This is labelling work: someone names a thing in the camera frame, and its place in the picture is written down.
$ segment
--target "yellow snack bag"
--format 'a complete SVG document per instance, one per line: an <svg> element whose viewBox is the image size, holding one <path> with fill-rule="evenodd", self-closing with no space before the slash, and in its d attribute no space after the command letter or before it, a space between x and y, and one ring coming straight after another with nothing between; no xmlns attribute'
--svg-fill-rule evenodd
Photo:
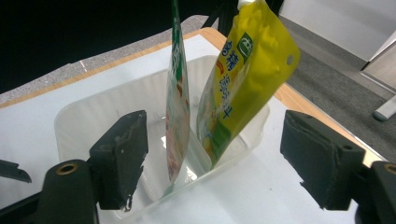
<svg viewBox="0 0 396 224"><path fill-rule="evenodd" d="M198 108L197 134L212 167L292 74L300 51L263 0L242 6Z"/></svg>

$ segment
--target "gray carpet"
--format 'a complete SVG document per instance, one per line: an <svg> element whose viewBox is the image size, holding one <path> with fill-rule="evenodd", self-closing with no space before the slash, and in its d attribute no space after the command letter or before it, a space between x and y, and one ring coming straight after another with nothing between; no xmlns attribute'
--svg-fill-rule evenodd
<svg viewBox="0 0 396 224"><path fill-rule="evenodd" d="M288 83L387 160L396 162L396 117L386 122L372 117L386 100L303 51Z"/></svg>

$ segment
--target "screw hole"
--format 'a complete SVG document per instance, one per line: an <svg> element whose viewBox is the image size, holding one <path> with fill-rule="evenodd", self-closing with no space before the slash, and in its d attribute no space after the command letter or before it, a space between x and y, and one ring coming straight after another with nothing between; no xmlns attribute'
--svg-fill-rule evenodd
<svg viewBox="0 0 396 224"><path fill-rule="evenodd" d="M77 168L78 168L77 164L68 163L68 164L65 164L65 165L59 167L56 170L56 174L57 175L68 175L68 174L71 174L71 173L75 172L77 170Z"/></svg>
<svg viewBox="0 0 396 224"><path fill-rule="evenodd" d="M353 147L352 147L352 146L348 146L348 145L345 145L345 146L343 146L343 148L344 148L344 149L347 149L347 150L351 150L351 149L353 149Z"/></svg>

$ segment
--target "floor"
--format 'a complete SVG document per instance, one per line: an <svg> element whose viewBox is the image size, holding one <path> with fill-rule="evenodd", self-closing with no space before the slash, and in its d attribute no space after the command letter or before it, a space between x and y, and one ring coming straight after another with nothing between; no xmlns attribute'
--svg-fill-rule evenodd
<svg viewBox="0 0 396 224"><path fill-rule="evenodd" d="M205 16L182 22L184 34L199 29ZM361 75L365 62L281 18L302 50L299 67L288 83L307 99L356 134L387 160L396 162L396 117L379 122L372 112L394 94ZM120 49L70 63L13 91L0 94L0 104L40 90L95 67L170 40L170 30Z"/></svg>

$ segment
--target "white wall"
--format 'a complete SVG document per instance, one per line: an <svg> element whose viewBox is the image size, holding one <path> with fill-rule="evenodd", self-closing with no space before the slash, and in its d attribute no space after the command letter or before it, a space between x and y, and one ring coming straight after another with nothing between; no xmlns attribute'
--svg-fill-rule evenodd
<svg viewBox="0 0 396 224"><path fill-rule="evenodd" d="M285 0L280 15L366 62L396 30L396 0Z"/></svg>

